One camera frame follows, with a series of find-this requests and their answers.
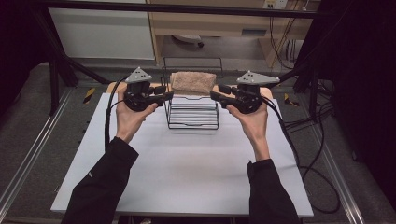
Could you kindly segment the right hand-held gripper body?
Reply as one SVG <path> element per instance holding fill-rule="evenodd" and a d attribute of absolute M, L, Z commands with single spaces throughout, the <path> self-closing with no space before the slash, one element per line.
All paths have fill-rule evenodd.
<path fill-rule="evenodd" d="M 243 114 L 257 111 L 262 104 L 261 87 L 279 81 L 278 77 L 269 77 L 248 70 L 236 80 L 237 86 L 232 87 L 231 93 L 236 99 L 235 107 Z"/>

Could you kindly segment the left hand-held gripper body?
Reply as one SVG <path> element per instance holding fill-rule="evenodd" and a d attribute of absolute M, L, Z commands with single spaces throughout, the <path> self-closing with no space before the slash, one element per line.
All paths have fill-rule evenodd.
<path fill-rule="evenodd" d="M 150 96 L 150 80 L 151 75 L 140 67 L 137 67 L 125 79 L 127 89 L 124 93 L 124 103 L 133 111 L 144 111 L 149 105 L 156 102 L 156 99 Z"/>

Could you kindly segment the beige terry towel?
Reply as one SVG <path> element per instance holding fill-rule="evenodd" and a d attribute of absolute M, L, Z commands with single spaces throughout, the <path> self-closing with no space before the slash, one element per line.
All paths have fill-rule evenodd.
<path fill-rule="evenodd" d="M 171 76 L 171 89 L 176 94 L 207 96 L 214 88 L 217 76 L 205 72 L 175 72 Z"/>

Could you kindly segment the black wire rack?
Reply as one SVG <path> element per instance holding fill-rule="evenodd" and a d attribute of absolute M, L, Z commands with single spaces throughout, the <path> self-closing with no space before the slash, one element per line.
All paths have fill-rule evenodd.
<path fill-rule="evenodd" d="M 175 72 L 188 71 L 215 74 L 217 79 L 213 90 L 217 80 L 224 78 L 222 59 L 219 57 L 164 57 L 162 84 L 172 91 L 170 76 Z M 216 130 L 219 127 L 219 107 L 209 94 L 174 93 L 173 99 L 165 104 L 165 114 L 169 129 Z"/>

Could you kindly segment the person's right hand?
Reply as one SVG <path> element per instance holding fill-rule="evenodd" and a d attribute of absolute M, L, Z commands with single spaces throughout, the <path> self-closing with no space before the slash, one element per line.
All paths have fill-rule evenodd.
<path fill-rule="evenodd" d="M 259 143 L 266 139 L 268 112 L 264 104 L 261 104 L 257 111 L 249 114 L 243 114 L 233 105 L 227 105 L 226 109 L 239 120 L 250 141 Z"/>

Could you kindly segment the person's left hand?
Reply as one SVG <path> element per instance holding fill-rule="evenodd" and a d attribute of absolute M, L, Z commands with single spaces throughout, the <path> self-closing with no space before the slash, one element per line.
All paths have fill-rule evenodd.
<path fill-rule="evenodd" d="M 156 103 L 149 105 L 145 110 L 135 112 L 131 110 L 124 102 L 125 88 L 118 91 L 118 100 L 116 116 L 117 116 L 117 131 L 116 137 L 129 144 L 134 135 L 137 133 L 146 117 L 152 114 L 158 105 Z"/>

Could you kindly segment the grey chair base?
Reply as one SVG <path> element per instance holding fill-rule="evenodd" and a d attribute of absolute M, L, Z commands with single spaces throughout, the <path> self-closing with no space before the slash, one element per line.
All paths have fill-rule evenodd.
<path fill-rule="evenodd" d="M 205 45 L 199 35 L 174 35 L 174 38 L 185 43 L 197 45 L 199 48 Z"/>

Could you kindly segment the black metal stand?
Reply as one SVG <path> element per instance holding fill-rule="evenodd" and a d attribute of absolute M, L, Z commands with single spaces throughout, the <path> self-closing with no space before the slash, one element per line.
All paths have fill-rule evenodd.
<path fill-rule="evenodd" d="M 78 78 L 75 70 L 87 75 L 101 84 L 109 84 L 110 81 L 89 70 L 87 67 L 73 60 L 66 55 L 62 42 L 57 35 L 56 28 L 50 25 L 50 13 L 43 7 L 32 7 L 31 14 L 40 32 L 44 36 L 42 44 L 45 54 L 49 57 L 49 78 L 50 78 L 50 112 L 52 116 L 60 107 L 60 84 L 59 78 L 64 81 L 67 87 L 76 87 Z"/>
<path fill-rule="evenodd" d="M 282 83 L 294 76 L 297 76 L 297 81 L 293 86 L 295 92 L 302 93 L 309 89 L 308 115 L 313 121 L 318 121 L 318 65 L 310 62 L 301 63 L 288 73 L 280 76 L 279 82 Z"/>

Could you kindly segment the light wooden desk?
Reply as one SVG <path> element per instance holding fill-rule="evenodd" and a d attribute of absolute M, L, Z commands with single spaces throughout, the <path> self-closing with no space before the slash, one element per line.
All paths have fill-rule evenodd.
<path fill-rule="evenodd" d="M 264 0 L 146 0 L 149 4 L 264 8 Z M 304 4 L 311 3 L 317 9 L 315 0 L 288 0 L 281 10 L 304 10 Z M 151 31 L 156 37 L 164 35 L 201 36 L 247 36 L 257 38 L 268 66 L 276 64 L 281 50 L 288 40 L 303 40 L 312 24 L 310 19 L 266 18 L 233 15 L 209 15 L 190 13 L 148 14 Z"/>

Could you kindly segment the white cabinet panel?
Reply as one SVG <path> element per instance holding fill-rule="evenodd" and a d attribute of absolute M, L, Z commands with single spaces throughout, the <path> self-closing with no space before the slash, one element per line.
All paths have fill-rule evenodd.
<path fill-rule="evenodd" d="M 69 57 L 154 59 L 147 13 L 62 8 L 49 12 Z"/>

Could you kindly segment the black curtain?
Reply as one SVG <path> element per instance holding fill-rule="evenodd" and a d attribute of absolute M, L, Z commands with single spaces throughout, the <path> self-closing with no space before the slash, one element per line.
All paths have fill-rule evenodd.
<path fill-rule="evenodd" d="M 349 144 L 396 208 L 396 0 L 321 0 L 327 21 L 314 21 L 300 56 L 323 36 L 318 75 L 332 81 L 333 101 Z"/>
<path fill-rule="evenodd" d="M 0 113 L 42 61 L 27 0 L 0 0 Z"/>

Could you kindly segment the black metal frame bar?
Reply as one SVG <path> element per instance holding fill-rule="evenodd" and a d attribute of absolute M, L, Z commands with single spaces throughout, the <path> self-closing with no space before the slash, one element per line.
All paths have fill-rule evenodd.
<path fill-rule="evenodd" d="M 246 7 L 244 8 L 209 7 L 209 6 L 137 4 L 137 3 L 116 3 L 116 2 L 70 1 L 70 0 L 33 0 L 32 4 L 38 7 L 68 8 L 68 9 L 190 13 L 190 14 L 233 15 L 233 16 L 251 16 L 251 17 L 273 17 L 273 18 L 323 19 L 331 16 L 331 13 L 317 12 L 317 11 L 254 9 L 254 8 L 246 8 Z"/>

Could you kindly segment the white wall socket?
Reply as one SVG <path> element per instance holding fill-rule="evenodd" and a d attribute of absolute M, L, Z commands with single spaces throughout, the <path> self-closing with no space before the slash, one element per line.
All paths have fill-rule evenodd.
<path fill-rule="evenodd" d="M 288 0 L 264 0 L 263 7 L 270 9 L 284 9 Z"/>

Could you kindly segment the aluminium floor rail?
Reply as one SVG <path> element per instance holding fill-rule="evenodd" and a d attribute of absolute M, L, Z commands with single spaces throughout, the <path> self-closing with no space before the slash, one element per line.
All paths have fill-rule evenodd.
<path fill-rule="evenodd" d="M 322 159 L 328 170 L 329 176 L 340 195 L 340 201 L 343 205 L 349 223 L 364 224 L 364 218 L 361 214 L 361 210 L 357 206 L 349 186 L 345 181 L 341 170 L 337 166 L 337 163 L 332 156 L 332 153 L 330 152 L 326 142 L 323 142 L 322 146 Z"/>
<path fill-rule="evenodd" d="M 29 175 L 32 167 L 35 164 L 35 161 L 41 153 L 42 148 L 44 147 L 44 145 L 46 145 L 52 133 L 52 130 L 57 124 L 60 116 L 63 114 L 64 109 L 69 102 L 70 95 L 73 91 L 74 88 L 66 88 L 64 90 L 64 93 L 62 94 L 62 97 L 60 99 L 59 107 L 55 110 L 53 115 L 47 118 L 43 128 L 40 130 L 38 136 L 31 145 L 17 172 L 9 182 L 4 193 L 0 196 L 0 220 L 4 219 L 7 215 L 9 208 L 11 207 L 19 191 L 21 190 L 25 179 Z"/>

